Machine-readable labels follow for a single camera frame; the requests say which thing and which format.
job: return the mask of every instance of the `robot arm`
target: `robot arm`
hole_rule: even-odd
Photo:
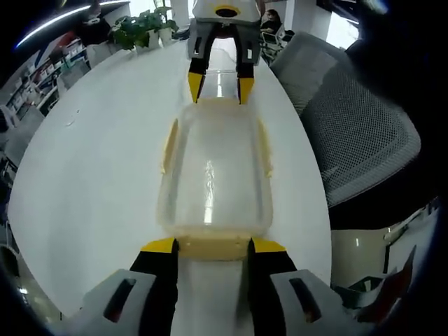
[[[260,11],[255,0],[197,0],[190,25],[188,72],[192,100],[197,103],[209,67],[214,39],[232,37],[237,48],[239,103],[253,87],[253,67],[260,59]]]
[[[367,335],[371,323],[348,315],[341,297],[310,271],[297,271],[274,241],[252,238],[247,250],[248,303],[254,335]],[[84,297],[64,321],[67,336],[171,334],[177,302],[179,243],[174,238],[142,248],[130,270],[120,269]]]

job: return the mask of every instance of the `white table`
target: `white table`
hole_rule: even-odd
[[[143,245],[166,237],[155,220],[160,163],[173,120],[191,103],[188,65],[185,43],[138,57],[122,50],[80,79],[32,139],[8,215],[23,258],[63,314],[76,312],[83,295],[116,269],[129,268]],[[319,169],[293,105],[263,61],[249,103],[272,147],[267,237],[288,249],[298,269],[329,284]],[[247,309],[235,320],[241,270],[241,262],[182,260],[172,335],[251,335]]]

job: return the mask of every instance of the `gray mesh chair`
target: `gray mesh chair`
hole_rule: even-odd
[[[311,142],[332,229],[391,225],[384,211],[393,211],[394,204],[385,204],[385,194],[406,184],[399,173],[421,148],[419,134],[407,114],[382,98],[345,52],[305,33],[295,35],[272,70]],[[397,174],[400,184],[393,185],[390,180]],[[398,208],[400,213],[390,217],[393,223],[415,211]]]

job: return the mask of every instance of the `window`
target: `window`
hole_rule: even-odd
[[[155,7],[171,7],[171,0],[154,0]],[[167,11],[166,20],[173,20],[173,10]]]
[[[336,48],[347,49],[357,39],[358,28],[338,14],[331,13],[327,42]]]
[[[131,16],[139,16],[141,12],[150,10],[151,12],[155,9],[155,4],[151,0],[131,0],[129,3],[129,11]]]

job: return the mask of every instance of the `clear plastic container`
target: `clear plastic container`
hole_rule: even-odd
[[[237,99],[187,106],[171,129],[163,167],[158,220],[171,235],[251,237],[271,225],[267,136]]]

